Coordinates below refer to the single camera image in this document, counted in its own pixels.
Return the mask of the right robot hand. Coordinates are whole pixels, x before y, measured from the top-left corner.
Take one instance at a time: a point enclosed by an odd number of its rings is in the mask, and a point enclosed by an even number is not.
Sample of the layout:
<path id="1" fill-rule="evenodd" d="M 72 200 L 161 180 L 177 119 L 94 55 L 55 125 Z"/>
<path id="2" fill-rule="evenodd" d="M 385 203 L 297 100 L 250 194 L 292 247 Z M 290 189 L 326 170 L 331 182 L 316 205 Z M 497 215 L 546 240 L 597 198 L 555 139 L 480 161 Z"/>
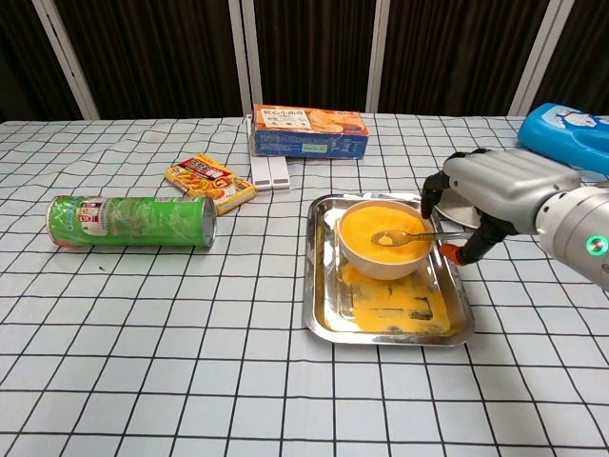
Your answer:
<path id="1" fill-rule="evenodd" d="M 444 257 L 464 266 L 478 262 L 506 236 L 538 234 L 538 215 L 547 202 L 580 187 L 577 171 L 524 149 L 455 152 L 425 179 L 421 214 L 428 219 L 448 189 L 476 209 L 480 226 L 466 243 L 441 247 Z"/>

